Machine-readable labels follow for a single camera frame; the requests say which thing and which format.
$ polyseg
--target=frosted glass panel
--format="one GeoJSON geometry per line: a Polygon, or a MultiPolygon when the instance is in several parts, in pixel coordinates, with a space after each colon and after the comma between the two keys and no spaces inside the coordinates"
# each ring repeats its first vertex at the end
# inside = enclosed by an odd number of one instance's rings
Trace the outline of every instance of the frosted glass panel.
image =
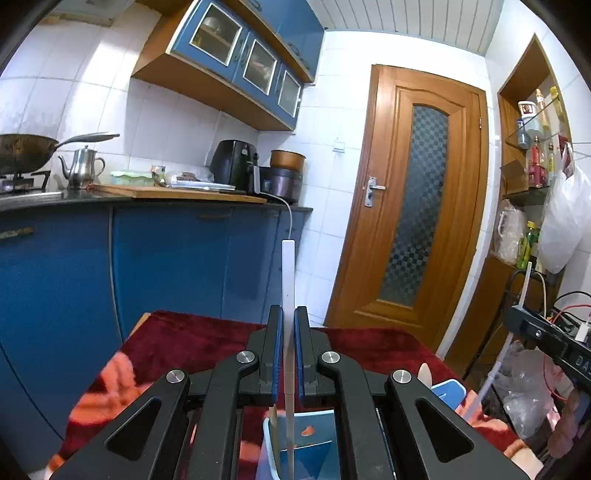
{"type": "Polygon", "coordinates": [[[411,307],[421,287],[437,218],[447,161],[449,118],[434,108],[413,108],[413,132],[404,197],[379,298],[411,307]]]}

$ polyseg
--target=green bottle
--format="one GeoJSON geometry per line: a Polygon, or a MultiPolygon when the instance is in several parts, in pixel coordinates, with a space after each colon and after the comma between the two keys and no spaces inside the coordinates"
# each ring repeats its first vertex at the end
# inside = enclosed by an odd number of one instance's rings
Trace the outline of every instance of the green bottle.
{"type": "Polygon", "coordinates": [[[527,262],[530,261],[531,248],[537,240],[537,231],[534,222],[527,222],[527,232],[519,241],[519,254],[517,255],[517,268],[527,268],[527,262]]]}

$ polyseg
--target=door handle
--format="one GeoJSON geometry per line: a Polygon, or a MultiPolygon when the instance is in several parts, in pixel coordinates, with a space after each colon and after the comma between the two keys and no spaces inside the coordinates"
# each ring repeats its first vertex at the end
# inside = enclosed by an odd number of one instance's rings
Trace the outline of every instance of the door handle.
{"type": "Polygon", "coordinates": [[[383,185],[377,185],[378,179],[376,177],[370,177],[368,179],[367,188],[365,189],[365,202],[363,203],[366,207],[374,206],[374,190],[387,190],[387,187],[383,185]]]}

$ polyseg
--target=blue cabinet door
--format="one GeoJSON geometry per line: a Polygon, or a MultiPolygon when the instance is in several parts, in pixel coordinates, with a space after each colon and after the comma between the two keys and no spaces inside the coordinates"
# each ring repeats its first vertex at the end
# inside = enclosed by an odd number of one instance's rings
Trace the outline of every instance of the blue cabinet door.
{"type": "Polygon", "coordinates": [[[248,35],[246,24],[217,2],[201,0],[192,8],[171,52],[231,81],[248,35]]]}
{"type": "Polygon", "coordinates": [[[229,206],[115,209],[113,275],[125,337],[144,312],[221,317],[229,224],[229,206]]]}
{"type": "Polygon", "coordinates": [[[64,435],[70,410],[121,345],[109,211],[39,209],[3,215],[0,225],[34,229],[0,241],[0,342],[27,394],[64,435]]]}
{"type": "Polygon", "coordinates": [[[296,127],[297,117],[300,113],[302,88],[302,83],[292,71],[282,64],[277,77],[271,110],[292,128],[296,127]]]}
{"type": "Polygon", "coordinates": [[[291,47],[311,75],[316,75],[324,28],[306,0],[290,0],[279,35],[291,47]]]}
{"type": "Polygon", "coordinates": [[[232,209],[222,318],[261,322],[278,217],[276,210],[232,209]]]}
{"type": "Polygon", "coordinates": [[[255,10],[261,14],[273,31],[285,20],[290,0],[248,0],[255,10]]]}
{"type": "Polygon", "coordinates": [[[251,31],[234,74],[234,84],[271,109],[280,65],[277,53],[251,31]]]}
{"type": "Polygon", "coordinates": [[[26,472],[45,467],[61,438],[39,413],[0,349],[0,437],[26,472]]]}

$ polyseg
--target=wok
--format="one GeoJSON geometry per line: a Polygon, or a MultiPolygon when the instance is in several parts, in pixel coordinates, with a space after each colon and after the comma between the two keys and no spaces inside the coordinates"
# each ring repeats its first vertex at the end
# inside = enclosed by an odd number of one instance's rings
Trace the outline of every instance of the wok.
{"type": "Polygon", "coordinates": [[[0,175],[31,173],[45,165],[62,145],[73,142],[103,142],[118,137],[112,132],[77,135],[58,142],[54,138],[40,135],[0,135],[0,175]]]}

